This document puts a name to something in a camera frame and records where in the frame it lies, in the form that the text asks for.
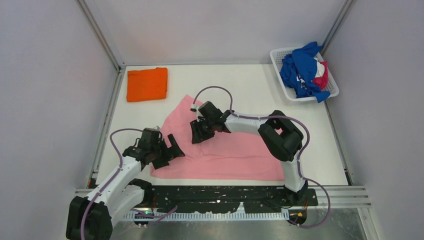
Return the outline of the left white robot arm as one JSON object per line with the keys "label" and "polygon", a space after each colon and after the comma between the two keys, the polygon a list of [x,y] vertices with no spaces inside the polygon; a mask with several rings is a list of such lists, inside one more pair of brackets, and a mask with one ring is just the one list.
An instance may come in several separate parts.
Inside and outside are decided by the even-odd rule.
{"label": "left white robot arm", "polygon": [[119,163],[106,180],[86,196],[75,196],[69,205],[65,236],[69,240],[108,240],[113,228],[134,207],[148,207],[155,193],[150,182],[138,179],[143,169],[169,165],[184,157],[173,134],[167,136],[157,128],[141,130],[135,144],[118,152]]}

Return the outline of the pink t shirt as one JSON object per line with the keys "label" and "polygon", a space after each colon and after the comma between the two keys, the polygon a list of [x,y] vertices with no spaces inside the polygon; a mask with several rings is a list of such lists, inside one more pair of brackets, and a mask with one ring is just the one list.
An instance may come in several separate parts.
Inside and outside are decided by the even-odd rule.
{"label": "pink t shirt", "polygon": [[153,168],[151,176],[161,179],[284,181],[278,159],[258,135],[217,132],[199,144],[192,144],[190,111],[194,98],[186,95],[165,119],[161,132],[172,134],[184,152],[165,167]]}

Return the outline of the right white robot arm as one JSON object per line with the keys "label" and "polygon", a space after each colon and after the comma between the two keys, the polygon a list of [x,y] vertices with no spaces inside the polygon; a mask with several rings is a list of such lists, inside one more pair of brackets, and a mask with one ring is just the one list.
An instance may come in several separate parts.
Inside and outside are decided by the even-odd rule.
{"label": "right white robot arm", "polygon": [[303,133],[297,128],[301,122],[288,117],[279,110],[268,116],[244,115],[233,110],[222,112],[212,102],[192,104],[196,114],[190,122],[193,144],[209,140],[219,133],[245,133],[260,136],[271,155],[281,162],[284,185],[283,195],[290,205],[299,205],[306,197],[308,181],[303,177],[301,153]]}

